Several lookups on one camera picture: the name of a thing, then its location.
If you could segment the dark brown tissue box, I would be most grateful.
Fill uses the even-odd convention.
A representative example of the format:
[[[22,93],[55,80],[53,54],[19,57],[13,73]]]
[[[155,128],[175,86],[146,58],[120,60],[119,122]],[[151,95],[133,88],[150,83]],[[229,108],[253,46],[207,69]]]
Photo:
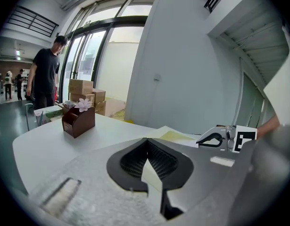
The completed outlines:
[[[78,108],[73,107],[63,115],[61,121],[63,131],[77,138],[95,127],[95,108],[92,106],[87,111],[79,112]]]

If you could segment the white table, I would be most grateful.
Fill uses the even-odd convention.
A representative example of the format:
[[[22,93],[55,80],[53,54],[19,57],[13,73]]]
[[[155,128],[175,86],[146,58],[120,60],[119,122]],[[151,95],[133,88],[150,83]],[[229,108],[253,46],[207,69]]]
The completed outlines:
[[[14,157],[25,189],[30,193],[58,169],[79,155],[142,137],[159,138],[171,128],[144,127],[97,114],[95,127],[77,138],[56,120],[26,132],[13,141]]]

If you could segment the cream paper envelope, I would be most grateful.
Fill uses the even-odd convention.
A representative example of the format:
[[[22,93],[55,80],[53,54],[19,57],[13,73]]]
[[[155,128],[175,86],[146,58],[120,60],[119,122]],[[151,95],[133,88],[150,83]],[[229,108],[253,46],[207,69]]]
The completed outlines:
[[[198,144],[196,144],[198,135],[187,135],[176,131],[170,127],[163,126],[159,129],[154,129],[152,132],[148,133],[146,137],[150,138],[158,138],[162,140],[166,140],[169,142],[174,142],[177,144],[195,147],[198,148]],[[149,194],[161,193],[162,192],[162,182],[159,179],[157,173],[153,169],[151,163],[147,159],[144,165],[144,169],[141,176],[142,182],[147,183],[149,188]]]

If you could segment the white staircase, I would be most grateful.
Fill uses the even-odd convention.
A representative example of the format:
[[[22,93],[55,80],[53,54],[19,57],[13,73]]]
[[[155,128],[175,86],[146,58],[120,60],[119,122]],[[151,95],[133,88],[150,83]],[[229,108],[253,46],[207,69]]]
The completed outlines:
[[[251,9],[218,39],[245,58],[264,84],[275,76],[289,52],[281,17],[266,3]]]

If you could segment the pale pink artificial flower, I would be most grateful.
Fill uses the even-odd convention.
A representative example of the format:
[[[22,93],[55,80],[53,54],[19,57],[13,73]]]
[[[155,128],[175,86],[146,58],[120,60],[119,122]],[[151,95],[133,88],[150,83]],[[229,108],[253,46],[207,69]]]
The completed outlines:
[[[79,101],[75,103],[75,108],[78,109],[80,113],[87,111],[90,107],[92,107],[92,102],[89,101],[88,98],[80,98]]]

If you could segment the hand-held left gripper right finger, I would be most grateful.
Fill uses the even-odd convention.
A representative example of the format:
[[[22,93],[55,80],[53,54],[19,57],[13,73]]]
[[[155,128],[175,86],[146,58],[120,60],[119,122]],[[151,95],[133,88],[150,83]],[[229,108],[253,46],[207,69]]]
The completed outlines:
[[[228,226],[233,203],[250,169],[254,147],[240,154],[147,140],[162,179],[161,213],[166,226]]]

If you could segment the black framed glass door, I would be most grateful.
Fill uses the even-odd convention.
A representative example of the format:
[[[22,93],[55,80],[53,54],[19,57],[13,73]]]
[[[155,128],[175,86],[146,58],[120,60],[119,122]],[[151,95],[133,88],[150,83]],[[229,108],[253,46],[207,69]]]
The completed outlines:
[[[141,35],[155,0],[96,0],[82,7],[61,53],[58,100],[70,98],[71,79],[126,100]]]

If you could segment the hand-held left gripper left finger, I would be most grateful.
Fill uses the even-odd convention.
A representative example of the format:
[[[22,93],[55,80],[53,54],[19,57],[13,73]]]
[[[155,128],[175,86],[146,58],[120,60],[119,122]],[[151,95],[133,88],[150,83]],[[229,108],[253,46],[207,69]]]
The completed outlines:
[[[37,185],[29,199],[56,226],[157,226],[166,219],[157,201],[133,188],[124,190],[108,174],[107,161],[137,140],[84,153]]]

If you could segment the person's cream shirt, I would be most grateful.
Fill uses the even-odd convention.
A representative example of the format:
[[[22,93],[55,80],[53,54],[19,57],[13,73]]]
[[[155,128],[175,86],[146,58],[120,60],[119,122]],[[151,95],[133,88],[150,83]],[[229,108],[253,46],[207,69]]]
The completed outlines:
[[[290,125],[290,31],[287,25],[282,27],[289,53],[279,71],[264,88],[281,125]]]

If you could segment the green white tissue carton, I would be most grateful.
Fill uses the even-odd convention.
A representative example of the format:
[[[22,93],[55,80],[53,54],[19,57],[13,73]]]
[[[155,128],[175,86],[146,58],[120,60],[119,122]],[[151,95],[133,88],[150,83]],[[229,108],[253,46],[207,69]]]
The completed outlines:
[[[34,110],[34,115],[36,117],[37,126],[41,126],[41,125],[51,122],[52,118],[62,116],[63,110],[58,105],[54,105],[54,106]]]

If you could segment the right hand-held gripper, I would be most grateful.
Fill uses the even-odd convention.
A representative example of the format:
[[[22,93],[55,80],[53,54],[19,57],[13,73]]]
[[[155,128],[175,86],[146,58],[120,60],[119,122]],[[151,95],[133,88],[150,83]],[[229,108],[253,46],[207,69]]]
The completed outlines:
[[[256,128],[239,125],[216,126],[202,134],[197,143],[199,148],[239,153],[246,142],[256,138]]]

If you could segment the stack of cardboard boxes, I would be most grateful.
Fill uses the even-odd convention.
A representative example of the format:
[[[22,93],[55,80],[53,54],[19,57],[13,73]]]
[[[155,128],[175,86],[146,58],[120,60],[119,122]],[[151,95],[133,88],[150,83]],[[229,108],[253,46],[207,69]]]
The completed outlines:
[[[71,102],[93,106],[95,113],[105,116],[106,92],[94,88],[92,81],[70,79],[68,91]]]

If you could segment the person's right forearm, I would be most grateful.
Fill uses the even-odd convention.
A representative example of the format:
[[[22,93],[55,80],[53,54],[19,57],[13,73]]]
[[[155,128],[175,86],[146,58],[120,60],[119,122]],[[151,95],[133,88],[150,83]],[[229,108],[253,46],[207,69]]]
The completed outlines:
[[[275,114],[270,120],[268,120],[265,124],[261,125],[257,128],[257,139],[263,137],[265,134],[272,132],[280,126],[280,122],[278,120],[277,115]]]

